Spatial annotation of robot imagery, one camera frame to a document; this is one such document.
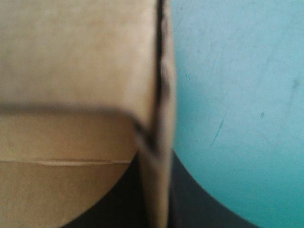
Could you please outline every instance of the black surface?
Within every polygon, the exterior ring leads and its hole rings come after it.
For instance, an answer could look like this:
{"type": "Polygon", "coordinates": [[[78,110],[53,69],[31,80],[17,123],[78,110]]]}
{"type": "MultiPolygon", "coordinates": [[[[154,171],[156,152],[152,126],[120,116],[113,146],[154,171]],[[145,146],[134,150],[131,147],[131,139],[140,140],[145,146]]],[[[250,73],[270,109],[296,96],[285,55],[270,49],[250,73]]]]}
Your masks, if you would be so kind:
{"type": "Polygon", "coordinates": [[[118,183],[64,228],[145,228],[147,219],[137,157],[118,183]]]}
{"type": "Polygon", "coordinates": [[[255,228],[211,197],[173,157],[172,188],[178,228],[255,228]]]}
{"type": "MultiPolygon", "coordinates": [[[[98,203],[64,228],[146,228],[137,158],[98,203]]],[[[255,228],[212,198],[173,156],[168,228],[255,228]]]]}

